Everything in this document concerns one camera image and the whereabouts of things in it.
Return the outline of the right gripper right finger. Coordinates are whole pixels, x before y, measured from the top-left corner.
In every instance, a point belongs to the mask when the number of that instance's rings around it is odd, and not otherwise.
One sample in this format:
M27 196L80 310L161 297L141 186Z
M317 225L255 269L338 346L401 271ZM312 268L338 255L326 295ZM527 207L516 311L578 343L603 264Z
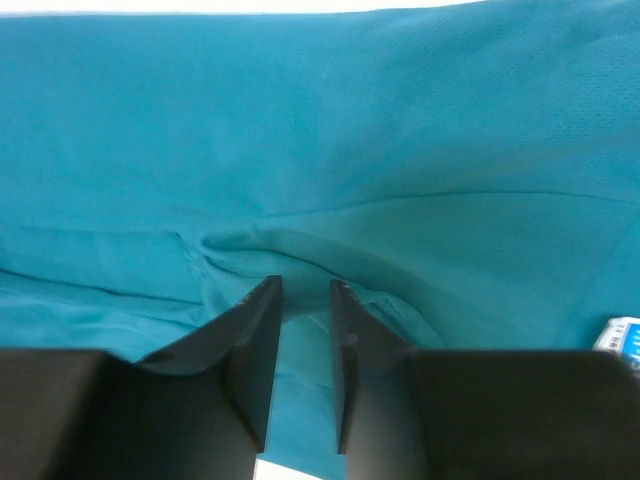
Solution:
M368 441L421 443L412 367L419 349L372 315L346 282L331 281L329 292L338 452Z

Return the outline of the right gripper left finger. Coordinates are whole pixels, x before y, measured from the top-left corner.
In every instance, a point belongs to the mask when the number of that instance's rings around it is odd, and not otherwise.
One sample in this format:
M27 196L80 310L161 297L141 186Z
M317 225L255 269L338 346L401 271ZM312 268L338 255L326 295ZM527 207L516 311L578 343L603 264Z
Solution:
M138 364L151 372L192 377L221 370L221 390L256 451L265 450L283 315L283 280L265 277L236 305Z

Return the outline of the teal t-shirt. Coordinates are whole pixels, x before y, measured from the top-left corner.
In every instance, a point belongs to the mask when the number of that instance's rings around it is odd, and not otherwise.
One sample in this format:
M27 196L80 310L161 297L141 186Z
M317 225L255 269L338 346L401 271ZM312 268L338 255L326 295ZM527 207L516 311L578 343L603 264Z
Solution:
M341 479L329 284L429 348L639 313L639 5L1 20L1 343L130 361L284 281L267 460Z

